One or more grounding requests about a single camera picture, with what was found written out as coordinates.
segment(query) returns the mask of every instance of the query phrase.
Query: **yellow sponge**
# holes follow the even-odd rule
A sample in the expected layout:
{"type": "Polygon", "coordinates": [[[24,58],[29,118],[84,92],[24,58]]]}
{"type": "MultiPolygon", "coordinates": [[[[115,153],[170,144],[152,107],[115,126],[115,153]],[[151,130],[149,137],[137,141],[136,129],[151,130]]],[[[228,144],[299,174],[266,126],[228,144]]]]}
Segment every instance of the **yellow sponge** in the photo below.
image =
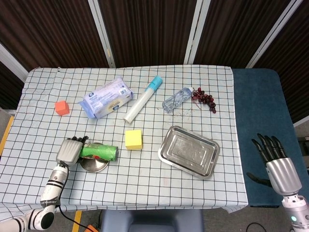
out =
{"type": "Polygon", "coordinates": [[[126,148],[128,150],[142,149],[141,130],[126,131],[126,148]]]}

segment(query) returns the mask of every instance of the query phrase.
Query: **wet wipes package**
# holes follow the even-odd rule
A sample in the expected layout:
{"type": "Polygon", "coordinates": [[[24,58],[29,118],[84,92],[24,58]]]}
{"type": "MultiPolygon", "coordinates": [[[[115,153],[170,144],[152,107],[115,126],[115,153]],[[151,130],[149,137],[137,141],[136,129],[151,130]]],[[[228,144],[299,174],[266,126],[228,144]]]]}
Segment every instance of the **wet wipes package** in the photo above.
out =
{"type": "Polygon", "coordinates": [[[102,118],[133,98],[133,92],[119,76],[83,97],[79,102],[88,118],[102,118]]]}

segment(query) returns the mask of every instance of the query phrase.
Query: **blue mat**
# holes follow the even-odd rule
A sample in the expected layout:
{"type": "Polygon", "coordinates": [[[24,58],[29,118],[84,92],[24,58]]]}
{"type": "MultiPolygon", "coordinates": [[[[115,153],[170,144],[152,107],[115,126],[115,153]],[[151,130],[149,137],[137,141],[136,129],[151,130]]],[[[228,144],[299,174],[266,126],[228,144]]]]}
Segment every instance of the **blue mat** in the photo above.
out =
{"type": "Polygon", "coordinates": [[[281,205],[282,196],[272,188],[253,182],[247,172],[267,178],[264,164],[251,139],[257,133],[274,135],[295,165],[303,188],[299,192],[309,199],[309,176],[286,106],[278,74],[269,69],[233,69],[236,125],[242,170],[251,206],[281,205]]]}

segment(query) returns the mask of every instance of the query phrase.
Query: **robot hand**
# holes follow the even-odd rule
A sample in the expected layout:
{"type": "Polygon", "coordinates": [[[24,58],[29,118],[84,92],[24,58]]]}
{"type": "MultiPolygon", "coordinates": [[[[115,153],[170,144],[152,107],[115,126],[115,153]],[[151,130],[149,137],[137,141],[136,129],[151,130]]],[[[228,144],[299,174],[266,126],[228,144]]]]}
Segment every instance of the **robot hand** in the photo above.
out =
{"type": "Polygon", "coordinates": [[[58,165],[53,169],[41,195],[40,203],[43,209],[34,209],[24,216],[0,223],[0,232],[42,231],[52,225],[55,208],[60,206],[61,193],[68,179],[69,166],[77,162],[81,149],[87,139],[87,136],[79,139],[74,136],[63,141],[56,157],[58,165]]]}
{"type": "Polygon", "coordinates": [[[309,232],[309,208],[306,199],[297,194],[302,185],[292,160],[286,156],[281,142],[275,136],[257,136],[263,146],[255,139],[252,142],[262,157],[269,180],[257,178],[251,173],[247,173],[248,177],[273,187],[276,193],[283,196],[282,205],[295,232],[309,232]]]}

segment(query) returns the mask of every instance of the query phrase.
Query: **green can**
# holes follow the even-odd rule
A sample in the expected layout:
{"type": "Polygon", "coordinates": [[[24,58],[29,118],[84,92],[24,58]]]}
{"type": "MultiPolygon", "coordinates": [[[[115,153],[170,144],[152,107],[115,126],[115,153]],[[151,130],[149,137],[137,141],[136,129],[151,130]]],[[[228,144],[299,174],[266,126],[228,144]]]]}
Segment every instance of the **green can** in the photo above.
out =
{"type": "Polygon", "coordinates": [[[80,158],[115,161],[118,154],[117,146],[99,143],[85,144],[79,155],[80,158]]]}

